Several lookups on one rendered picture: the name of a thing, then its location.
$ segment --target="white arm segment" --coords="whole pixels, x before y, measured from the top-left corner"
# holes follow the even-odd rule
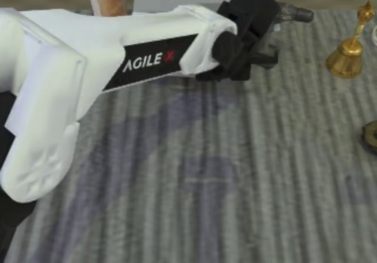
[[[124,71],[128,63],[142,74],[145,66],[168,61],[156,45],[151,54],[144,50],[145,56],[136,58],[135,46],[194,35],[179,70],[159,77],[190,76],[218,65],[211,49],[224,31],[236,34],[236,24],[195,5],[116,18],[61,9],[0,9],[0,92],[16,95],[5,124],[15,139],[0,172],[2,189],[23,203],[43,197],[61,182],[72,163],[79,120],[114,74],[122,80],[130,75]],[[154,78],[134,78],[118,88]]]

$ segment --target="bell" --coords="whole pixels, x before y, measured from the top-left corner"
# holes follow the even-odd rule
[[[351,39],[346,39],[326,60],[327,69],[340,78],[354,78],[361,74],[363,46],[359,37],[366,22],[375,15],[370,1],[358,9],[358,25]]]

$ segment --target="golden bell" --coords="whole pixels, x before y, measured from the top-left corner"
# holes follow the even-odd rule
[[[346,39],[326,60],[327,69],[340,78],[354,78],[361,74],[363,46],[358,41],[365,23],[375,15],[372,3],[368,1],[358,9],[358,25],[351,39]]]
[[[344,40],[326,60],[327,69],[340,78],[354,78],[361,74],[363,46],[351,39]]]

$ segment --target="gray wood surface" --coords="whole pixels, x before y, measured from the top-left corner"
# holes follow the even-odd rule
[[[246,83],[102,96],[7,263],[376,262],[377,156],[359,136],[377,119],[377,22],[359,78],[324,68],[355,21],[283,25],[279,65]]]

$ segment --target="red x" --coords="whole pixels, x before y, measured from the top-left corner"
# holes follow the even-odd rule
[[[164,61],[165,62],[172,61],[174,59],[174,53],[175,53],[174,50],[166,52],[166,54],[164,55]]]

